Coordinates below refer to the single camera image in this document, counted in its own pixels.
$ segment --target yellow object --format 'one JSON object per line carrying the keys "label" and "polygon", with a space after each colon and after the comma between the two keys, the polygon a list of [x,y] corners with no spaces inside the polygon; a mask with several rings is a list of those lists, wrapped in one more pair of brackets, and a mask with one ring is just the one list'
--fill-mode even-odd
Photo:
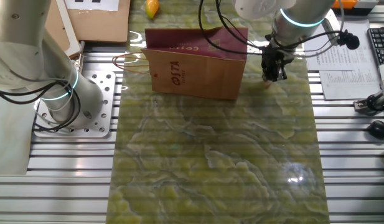
{"label": "yellow object", "polygon": [[344,9],[353,9],[358,0],[336,0],[336,2],[333,5],[333,9],[339,9],[340,8],[340,3],[339,1],[342,1],[342,6]]}
{"label": "yellow object", "polygon": [[150,19],[153,19],[159,10],[159,0],[146,0],[146,14]]}

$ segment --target red paper bag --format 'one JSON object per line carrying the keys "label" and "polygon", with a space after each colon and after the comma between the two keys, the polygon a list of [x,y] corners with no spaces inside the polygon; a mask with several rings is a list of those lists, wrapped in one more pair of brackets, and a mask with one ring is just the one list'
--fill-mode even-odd
{"label": "red paper bag", "polygon": [[[247,28],[238,30],[248,35]],[[222,27],[206,34],[224,49],[247,52],[247,46]],[[142,52],[149,60],[153,91],[237,99],[246,55],[212,47],[200,29],[146,29],[146,42]]]}

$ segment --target mounting plate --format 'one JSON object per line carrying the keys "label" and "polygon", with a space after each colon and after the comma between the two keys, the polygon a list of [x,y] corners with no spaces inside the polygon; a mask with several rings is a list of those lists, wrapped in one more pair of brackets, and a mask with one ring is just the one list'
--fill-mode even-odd
{"label": "mounting plate", "polygon": [[[85,70],[82,75],[94,81],[100,88],[103,94],[103,104],[98,115],[83,128],[73,129],[71,125],[63,128],[56,133],[47,131],[34,131],[34,134],[40,138],[104,138],[110,132],[111,111],[113,109],[113,98],[116,85],[116,74],[114,72]],[[49,121],[54,121],[50,116],[48,107],[41,100],[37,112],[44,116]],[[44,119],[37,116],[35,122],[46,127],[55,127],[57,124],[50,124]]]}

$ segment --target green marble board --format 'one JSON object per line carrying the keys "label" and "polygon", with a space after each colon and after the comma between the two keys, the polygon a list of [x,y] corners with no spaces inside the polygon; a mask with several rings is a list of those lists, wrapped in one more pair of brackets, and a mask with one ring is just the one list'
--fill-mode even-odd
{"label": "green marble board", "polygon": [[[198,27],[198,0],[159,2],[152,21],[132,0],[130,52],[145,28]],[[204,26],[220,26],[205,2]],[[271,16],[245,21],[229,0],[222,11],[256,43],[271,32]],[[237,101],[154,93],[150,76],[125,72],[106,222],[329,223],[306,65],[286,69],[265,89],[249,56]]]}

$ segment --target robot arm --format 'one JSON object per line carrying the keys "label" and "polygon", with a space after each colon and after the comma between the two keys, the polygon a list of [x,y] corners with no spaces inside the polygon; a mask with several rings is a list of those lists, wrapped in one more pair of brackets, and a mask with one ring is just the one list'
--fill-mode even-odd
{"label": "robot arm", "polygon": [[[287,79],[284,66],[291,63],[297,45],[288,48],[287,54],[274,48],[298,43],[309,38],[319,25],[323,24],[326,32],[339,30],[339,24],[330,10],[335,0],[235,0],[235,8],[245,19],[258,19],[274,13],[272,34],[266,38],[270,42],[263,51],[263,79],[276,82]],[[333,45],[347,44],[349,49],[359,46],[358,38],[347,32],[337,39],[336,34],[329,34]]]}
{"label": "robot arm", "polygon": [[[45,29],[51,0],[0,0],[0,88],[39,90],[65,80],[79,101],[60,85],[41,98],[52,117],[62,123],[75,118],[79,127],[98,116],[102,92],[79,74],[72,61]],[[75,108],[70,101],[79,102]]]}

